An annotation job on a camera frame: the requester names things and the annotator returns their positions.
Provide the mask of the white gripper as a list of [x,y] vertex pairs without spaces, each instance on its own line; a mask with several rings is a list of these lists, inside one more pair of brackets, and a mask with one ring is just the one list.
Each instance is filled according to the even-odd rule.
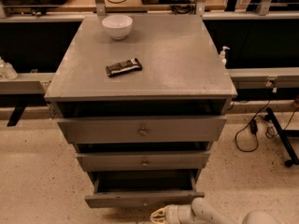
[[168,205],[160,208],[150,215],[153,224],[193,224],[192,209],[189,204]]

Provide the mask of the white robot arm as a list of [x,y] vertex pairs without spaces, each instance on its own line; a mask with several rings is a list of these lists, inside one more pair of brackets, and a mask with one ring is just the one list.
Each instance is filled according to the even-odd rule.
[[[237,224],[217,211],[205,198],[190,204],[170,204],[150,215],[153,224]],[[274,216],[254,210],[245,215],[241,224],[281,224]]]

